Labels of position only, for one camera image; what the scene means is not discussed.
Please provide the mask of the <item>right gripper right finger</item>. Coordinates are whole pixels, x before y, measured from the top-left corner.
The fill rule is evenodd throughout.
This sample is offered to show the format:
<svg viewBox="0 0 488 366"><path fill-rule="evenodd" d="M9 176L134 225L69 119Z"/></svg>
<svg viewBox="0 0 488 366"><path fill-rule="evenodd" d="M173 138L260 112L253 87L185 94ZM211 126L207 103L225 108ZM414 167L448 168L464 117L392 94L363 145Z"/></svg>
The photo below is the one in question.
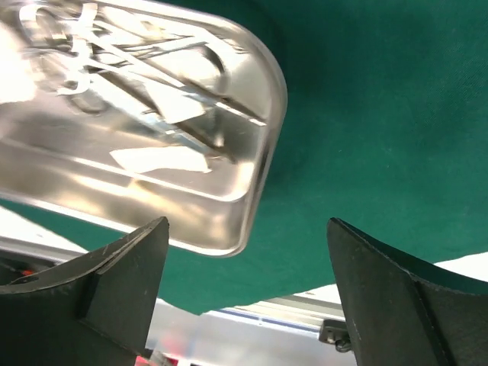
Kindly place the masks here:
<svg viewBox="0 0 488 366"><path fill-rule="evenodd" d="M359 365L485 365L487 283L439 268L339 218L329 257Z"/></svg>

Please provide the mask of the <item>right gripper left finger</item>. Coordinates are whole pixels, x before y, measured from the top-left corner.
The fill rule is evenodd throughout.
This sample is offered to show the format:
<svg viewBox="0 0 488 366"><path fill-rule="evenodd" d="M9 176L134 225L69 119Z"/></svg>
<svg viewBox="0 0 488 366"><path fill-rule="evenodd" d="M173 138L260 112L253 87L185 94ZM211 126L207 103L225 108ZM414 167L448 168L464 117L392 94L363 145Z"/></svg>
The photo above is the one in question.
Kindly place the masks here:
<svg viewBox="0 0 488 366"><path fill-rule="evenodd" d="M146 349L169 248L160 217L35 271L1 256L3 365L133 365Z"/></svg>

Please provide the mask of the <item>white paper strip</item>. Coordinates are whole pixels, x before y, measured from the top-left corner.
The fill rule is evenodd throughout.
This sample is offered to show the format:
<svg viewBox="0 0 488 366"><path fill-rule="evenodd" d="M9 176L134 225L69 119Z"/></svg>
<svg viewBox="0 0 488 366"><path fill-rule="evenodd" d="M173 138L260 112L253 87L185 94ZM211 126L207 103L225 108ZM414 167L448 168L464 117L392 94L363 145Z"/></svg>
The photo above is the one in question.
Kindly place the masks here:
<svg viewBox="0 0 488 366"><path fill-rule="evenodd" d="M142 174L157 169L210 172L205 156L186 146L117 149L111 157L123 169Z"/></svg>
<svg viewBox="0 0 488 366"><path fill-rule="evenodd" d="M200 102L181 95L167 85L145 83L144 87L163 120L168 124L181 123L205 114Z"/></svg>

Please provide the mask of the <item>green surgical drape cloth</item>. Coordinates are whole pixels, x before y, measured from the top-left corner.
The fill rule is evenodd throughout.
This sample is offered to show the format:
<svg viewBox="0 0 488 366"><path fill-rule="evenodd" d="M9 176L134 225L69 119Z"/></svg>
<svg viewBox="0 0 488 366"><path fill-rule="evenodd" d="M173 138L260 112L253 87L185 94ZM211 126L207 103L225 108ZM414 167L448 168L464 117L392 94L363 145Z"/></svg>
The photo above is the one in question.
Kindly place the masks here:
<svg viewBox="0 0 488 366"><path fill-rule="evenodd" d="M253 32L289 97L249 244L171 248L162 299L201 314L332 284L332 217L428 262L487 250L485 1L182 6Z"/></svg>

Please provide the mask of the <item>stainless steel tray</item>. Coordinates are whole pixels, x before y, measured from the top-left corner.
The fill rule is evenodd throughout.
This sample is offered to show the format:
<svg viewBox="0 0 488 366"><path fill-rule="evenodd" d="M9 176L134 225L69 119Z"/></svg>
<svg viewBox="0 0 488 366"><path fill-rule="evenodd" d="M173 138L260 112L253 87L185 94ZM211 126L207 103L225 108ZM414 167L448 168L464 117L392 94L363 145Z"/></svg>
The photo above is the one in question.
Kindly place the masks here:
<svg viewBox="0 0 488 366"><path fill-rule="evenodd" d="M1 195L224 257L247 245L287 109L245 18L161 1L1 3Z"/></svg>

